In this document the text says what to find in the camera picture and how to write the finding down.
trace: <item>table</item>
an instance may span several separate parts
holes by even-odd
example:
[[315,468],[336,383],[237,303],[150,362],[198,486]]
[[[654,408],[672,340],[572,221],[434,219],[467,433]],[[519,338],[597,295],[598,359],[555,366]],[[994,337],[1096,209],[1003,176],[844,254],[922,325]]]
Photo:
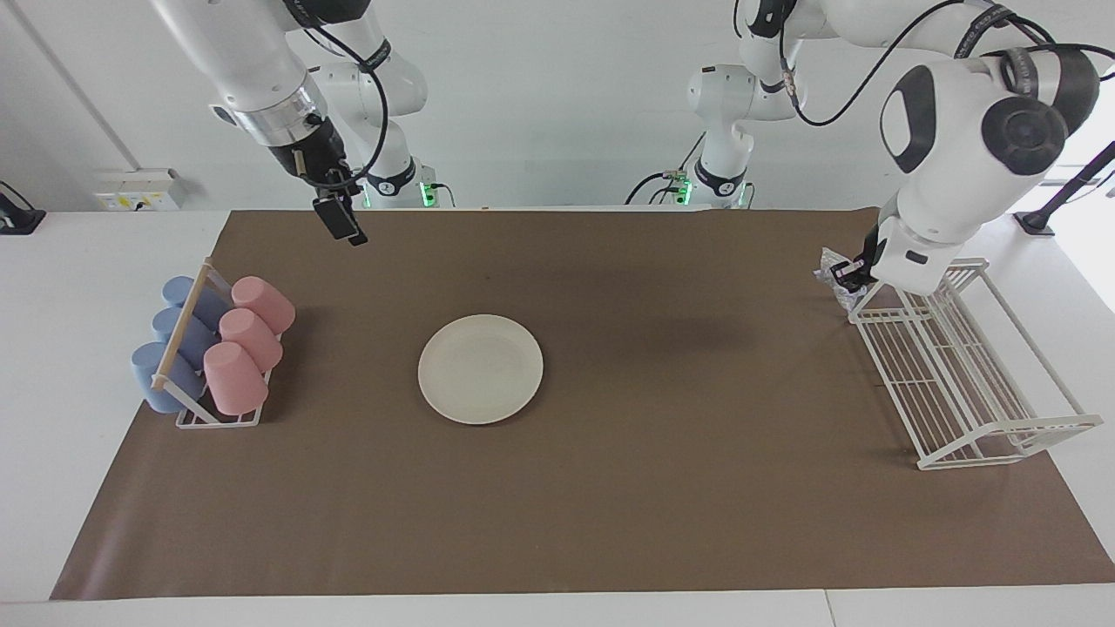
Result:
[[[194,624],[314,621],[489,625],[1106,625],[1115,585],[1050,588],[741,591],[640,595],[161,599],[43,604],[132,421],[138,394],[126,364],[147,341],[166,278],[191,273],[224,212],[55,213],[32,238],[0,241],[0,624],[128,625],[159,615]],[[1086,230],[1078,225],[1077,232]],[[1059,232],[1072,228],[1064,222]],[[1026,238],[1008,220],[964,251],[990,273],[1088,411],[1115,421],[1115,315],[1056,240]],[[120,268],[127,281],[119,280]],[[64,368],[76,368],[59,387]],[[89,411],[81,421],[76,404]],[[1051,450],[1109,554],[1115,553],[1115,428]],[[13,604],[13,601],[25,601]]]

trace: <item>white wall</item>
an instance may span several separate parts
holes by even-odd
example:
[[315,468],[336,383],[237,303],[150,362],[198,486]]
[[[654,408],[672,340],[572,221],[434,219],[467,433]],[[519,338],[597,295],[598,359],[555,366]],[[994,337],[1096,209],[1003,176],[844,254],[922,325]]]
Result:
[[[309,190],[266,151],[213,118],[212,87],[171,40],[147,0],[16,2],[42,33],[115,133],[145,167],[174,167],[193,193],[190,209],[306,206]],[[401,118],[416,155],[450,183],[463,205],[613,204],[643,175],[676,166],[700,133],[686,84],[697,68],[737,60],[729,0],[377,0],[396,50],[425,73],[426,109]],[[1010,3],[1066,40],[1115,46],[1105,0]],[[12,26],[0,25],[7,36]],[[20,112],[40,153],[76,162],[75,176],[120,167],[79,110],[57,114],[57,79],[28,74],[26,37],[0,42],[0,113]],[[300,52],[313,48],[292,36]],[[879,55],[840,41],[809,42],[799,58],[808,110],[834,110]],[[750,170],[756,206],[862,206],[900,184],[878,138],[879,104],[912,64],[899,51],[862,102],[822,129],[755,123]],[[36,61],[43,65],[41,59]],[[19,133],[7,127],[3,135]],[[93,148],[71,148],[86,144]],[[0,175],[13,168],[7,142]],[[21,184],[56,209],[46,175]]]

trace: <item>cup rack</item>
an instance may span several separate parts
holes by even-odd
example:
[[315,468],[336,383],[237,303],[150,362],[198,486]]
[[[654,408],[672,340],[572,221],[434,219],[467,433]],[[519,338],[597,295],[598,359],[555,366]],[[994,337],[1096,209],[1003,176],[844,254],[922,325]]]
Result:
[[[201,298],[202,290],[205,286],[212,287],[217,295],[221,296],[225,301],[232,303],[232,286],[229,281],[221,276],[220,272],[213,267],[213,259],[206,257],[205,261],[202,262],[201,269],[197,271],[197,276],[194,278],[193,288],[186,296],[186,301],[182,305],[182,314],[178,316],[177,322],[174,325],[174,330],[171,334],[171,339],[167,341],[166,350],[163,351],[163,359],[158,364],[158,370],[152,376],[152,389],[156,392],[167,392],[171,396],[175,397],[180,403],[185,405],[185,409],[178,412],[175,419],[175,425],[178,428],[237,428],[246,426],[255,426],[260,424],[260,416],[263,415],[263,406],[261,405],[258,409],[249,414],[242,414],[240,416],[225,416],[223,414],[211,412],[198,401],[191,398],[188,394],[183,392],[174,380],[171,379],[171,366],[174,364],[174,357],[178,353],[178,347],[182,346],[182,339],[186,332],[186,321],[190,316],[193,316],[194,308],[197,307],[197,299]],[[270,385],[271,383],[271,372],[268,370],[263,374],[263,380]],[[202,399],[205,398],[205,394],[209,390],[209,386],[205,386],[202,392]]]

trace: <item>dish rack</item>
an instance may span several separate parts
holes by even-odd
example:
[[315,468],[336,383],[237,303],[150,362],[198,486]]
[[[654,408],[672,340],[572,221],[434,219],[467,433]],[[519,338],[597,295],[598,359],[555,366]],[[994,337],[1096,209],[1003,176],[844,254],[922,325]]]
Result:
[[[212,404],[212,398],[207,398],[209,385],[202,389],[202,397],[198,401],[194,401],[171,379],[171,367],[174,364],[175,355],[178,353],[178,347],[182,346],[182,339],[185,337],[186,321],[190,320],[190,316],[193,316],[194,308],[197,307],[197,300],[201,298],[202,290],[206,284],[211,286],[221,298],[230,303],[232,302],[232,286],[213,268],[213,260],[205,258],[201,269],[197,271],[197,276],[194,278],[194,286],[186,296],[186,301],[182,305],[182,314],[178,316],[178,321],[174,325],[174,330],[171,332],[171,339],[167,341],[166,350],[163,351],[163,359],[158,364],[158,370],[152,376],[151,387],[156,392],[166,390],[166,393],[186,407],[178,412],[175,418],[174,424],[178,428],[235,428],[255,426],[260,424],[260,416],[263,414],[262,405],[249,414],[224,416],[219,412],[210,411],[203,405],[203,402]],[[277,338],[282,339],[282,334],[277,336]],[[271,384],[271,372],[263,373],[263,382],[268,385]]]
[[[985,259],[958,259],[930,296],[875,283],[852,309],[918,453],[918,467],[1007,464],[1103,424],[1086,414],[987,276]],[[988,305],[1014,325],[1067,406],[1041,416],[1004,367],[961,295],[986,286]]]

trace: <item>wall outlet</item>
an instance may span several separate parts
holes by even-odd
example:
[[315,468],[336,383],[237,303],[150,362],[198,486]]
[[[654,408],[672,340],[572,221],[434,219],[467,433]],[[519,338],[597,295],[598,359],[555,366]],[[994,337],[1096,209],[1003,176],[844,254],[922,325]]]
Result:
[[124,183],[105,183],[93,195],[105,211],[132,211],[120,202],[120,187]]
[[178,211],[185,190],[169,170],[100,173],[103,185],[94,195],[106,211]]

